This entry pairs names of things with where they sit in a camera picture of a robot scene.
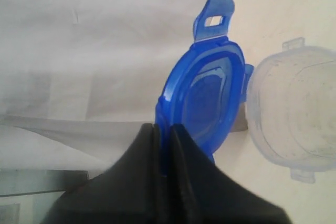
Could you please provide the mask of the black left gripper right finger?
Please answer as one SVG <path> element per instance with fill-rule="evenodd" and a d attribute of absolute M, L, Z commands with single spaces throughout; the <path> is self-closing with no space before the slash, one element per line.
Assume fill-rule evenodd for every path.
<path fill-rule="evenodd" d="M 172 223 L 291 223 L 282 208 L 221 172 L 183 125 L 170 137 Z"/>

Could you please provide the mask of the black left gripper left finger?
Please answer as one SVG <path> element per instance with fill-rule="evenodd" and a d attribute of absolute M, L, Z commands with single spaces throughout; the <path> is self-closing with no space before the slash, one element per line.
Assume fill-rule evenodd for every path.
<path fill-rule="evenodd" d="M 66 191 L 44 223 L 167 223 L 157 125 L 143 124 L 132 144 L 107 171 Z"/>

